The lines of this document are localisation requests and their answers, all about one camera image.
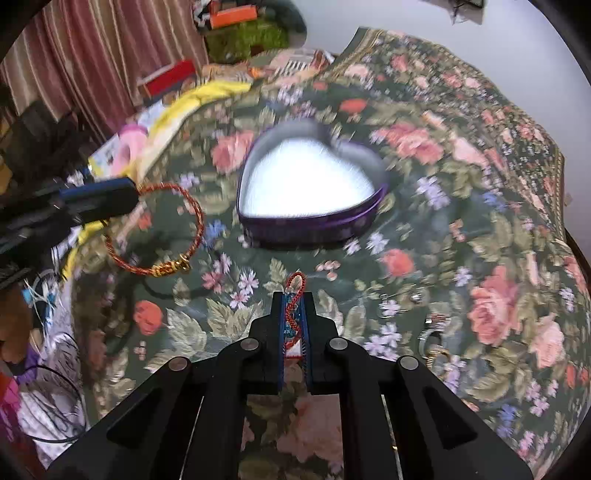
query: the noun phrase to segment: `pink item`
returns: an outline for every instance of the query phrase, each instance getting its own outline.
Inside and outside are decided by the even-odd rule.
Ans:
[[[141,154],[148,141],[148,129],[137,124],[125,125],[119,133],[119,146],[113,157],[111,173],[119,175],[129,162]]]

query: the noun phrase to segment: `red twisted bracelet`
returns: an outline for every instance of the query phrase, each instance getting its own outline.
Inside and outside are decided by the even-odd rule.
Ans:
[[[191,197],[191,194],[186,189],[170,181],[156,183],[153,185],[147,185],[145,187],[138,188],[138,194],[142,196],[147,193],[152,193],[155,190],[174,190],[176,192],[179,192],[193,208],[196,218],[195,224],[197,225],[197,233],[195,234],[195,238],[193,239],[193,242],[191,243],[189,249],[185,253],[181,254],[178,260],[171,260],[169,262],[165,262],[159,265],[153,265],[151,268],[134,267],[133,265],[129,265],[125,260],[123,260],[123,258],[121,258],[115,252],[115,249],[113,247],[113,240],[108,234],[105,234],[105,244],[109,252],[109,255],[113,258],[114,262],[118,266],[131,273],[135,273],[136,275],[164,277],[166,275],[172,275],[178,272],[179,270],[188,272],[191,269],[189,259],[193,256],[193,254],[196,252],[199,245],[201,244],[201,240],[203,238],[203,231],[205,230],[203,222],[203,211],[201,210],[201,207],[198,204],[197,200]]]
[[[293,347],[301,338],[300,325],[298,325],[293,315],[295,309],[297,308],[298,301],[300,301],[302,295],[306,290],[306,276],[302,272],[293,272],[285,282],[285,289],[288,289],[290,287],[291,283],[294,281],[296,277],[301,278],[301,286],[296,292],[295,296],[285,306],[285,321],[290,324],[291,329],[294,330],[296,334],[295,337],[293,337],[290,341],[288,341],[285,344],[286,351]]]

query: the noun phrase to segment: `heart-shaped tin box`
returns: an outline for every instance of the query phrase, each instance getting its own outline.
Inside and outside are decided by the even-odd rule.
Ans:
[[[362,234],[388,189],[382,159],[334,140],[311,119],[261,134],[242,167],[236,208],[245,233],[269,244],[338,242]]]

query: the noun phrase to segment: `black tool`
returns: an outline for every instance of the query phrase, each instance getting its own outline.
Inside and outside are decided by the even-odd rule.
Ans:
[[[215,358],[173,358],[50,466],[50,480],[235,479],[247,394],[276,394],[282,296]],[[527,465],[413,356],[374,358],[302,299],[312,394],[340,394],[345,478],[526,480]]]
[[[72,187],[51,181],[0,203],[0,292],[34,273],[71,228],[125,215],[138,203],[135,183],[120,178]]]

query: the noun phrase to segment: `white wall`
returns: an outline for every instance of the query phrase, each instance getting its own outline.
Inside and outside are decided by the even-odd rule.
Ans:
[[[487,75],[564,153],[566,192],[573,197],[565,224],[591,260],[591,86],[528,0],[489,0],[482,25],[453,25],[445,9],[420,0],[292,1],[308,26],[306,46],[340,53],[360,25],[401,30],[444,45]]]

